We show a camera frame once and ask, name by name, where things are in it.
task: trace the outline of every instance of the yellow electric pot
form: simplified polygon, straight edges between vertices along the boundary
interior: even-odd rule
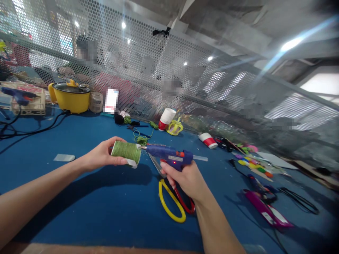
[[[79,86],[73,79],[69,83],[51,83],[48,86],[50,99],[58,102],[59,107],[69,110],[71,113],[80,114],[89,107],[89,94],[91,90]]]
[[[179,132],[181,132],[183,129],[184,129],[184,127],[182,126],[182,124],[180,122],[180,117],[179,117],[178,120],[172,120],[169,123],[166,131],[173,136],[177,136],[179,134]]]

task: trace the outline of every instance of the pot lid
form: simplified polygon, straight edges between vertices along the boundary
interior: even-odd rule
[[[75,83],[73,79],[69,83],[54,83],[53,87],[57,90],[69,93],[89,93],[91,90],[86,86]]]

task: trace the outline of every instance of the blue glue gun on box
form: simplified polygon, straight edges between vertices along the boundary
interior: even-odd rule
[[[12,89],[8,87],[1,87],[1,92],[13,96],[17,103],[21,106],[27,106],[32,98],[38,97],[36,94],[18,89]]]
[[[140,148],[146,150],[154,157],[165,160],[167,164],[180,172],[183,170],[182,167],[191,164],[193,159],[208,161],[208,158],[206,157],[193,155],[193,153],[187,150],[180,152],[169,146],[148,144],[147,146],[141,146]]]

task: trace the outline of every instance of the ceiling light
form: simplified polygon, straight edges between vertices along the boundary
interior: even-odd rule
[[[297,37],[289,42],[286,42],[282,47],[280,51],[288,51],[291,48],[294,48],[296,45],[298,45],[299,43],[302,42],[302,38],[301,37]]]

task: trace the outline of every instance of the lid knob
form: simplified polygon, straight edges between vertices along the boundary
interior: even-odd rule
[[[72,87],[78,87],[79,86],[79,84],[75,83],[75,81],[73,79],[70,79],[70,82],[69,83],[66,82],[66,84],[67,84],[67,86],[72,86]]]

